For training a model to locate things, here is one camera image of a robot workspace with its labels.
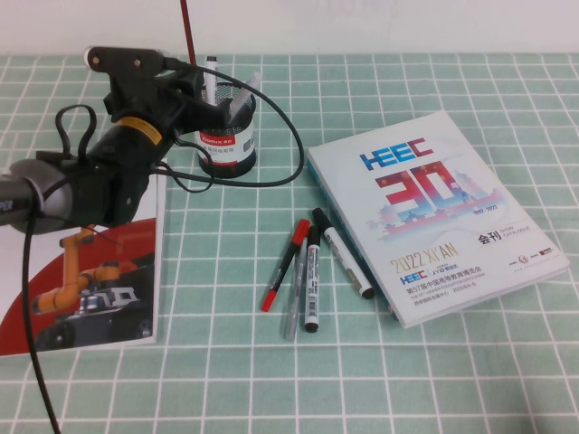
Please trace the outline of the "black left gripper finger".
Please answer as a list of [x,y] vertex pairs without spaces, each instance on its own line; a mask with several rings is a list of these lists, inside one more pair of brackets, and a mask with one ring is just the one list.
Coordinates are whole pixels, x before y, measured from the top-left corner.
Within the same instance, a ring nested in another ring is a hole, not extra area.
[[197,68],[186,66],[174,72],[174,88],[190,98],[201,98],[204,89],[204,74]]
[[185,108],[178,120],[178,132],[189,134],[227,126],[227,103],[215,106],[202,99],[185,97]]

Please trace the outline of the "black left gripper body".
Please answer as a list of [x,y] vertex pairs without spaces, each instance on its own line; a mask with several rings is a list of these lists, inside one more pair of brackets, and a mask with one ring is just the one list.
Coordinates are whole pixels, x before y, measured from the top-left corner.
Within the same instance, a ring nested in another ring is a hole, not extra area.
[[104,152],[166,152],[184,130],[188,72],[164,61],[104,61],[110,92],[104,99],[113,126]]

